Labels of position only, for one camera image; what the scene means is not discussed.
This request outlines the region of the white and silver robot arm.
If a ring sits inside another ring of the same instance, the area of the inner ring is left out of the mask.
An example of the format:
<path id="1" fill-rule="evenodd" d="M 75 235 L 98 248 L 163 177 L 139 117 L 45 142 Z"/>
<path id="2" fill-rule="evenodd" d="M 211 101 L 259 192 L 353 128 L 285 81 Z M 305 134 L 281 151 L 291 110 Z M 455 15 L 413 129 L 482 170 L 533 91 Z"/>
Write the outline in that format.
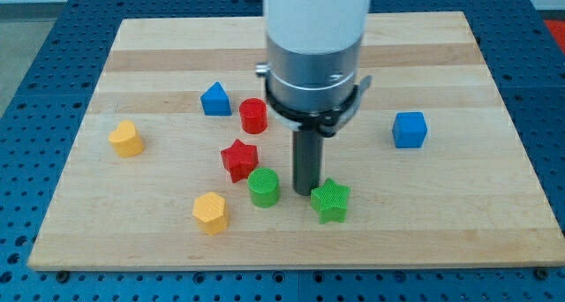
<path id="1" fill-rule="evenodd" d="M 266 99 L 295 131 L 334 136 L 371 80 L 356 82 L 371 0 L 263 0 Z"/>

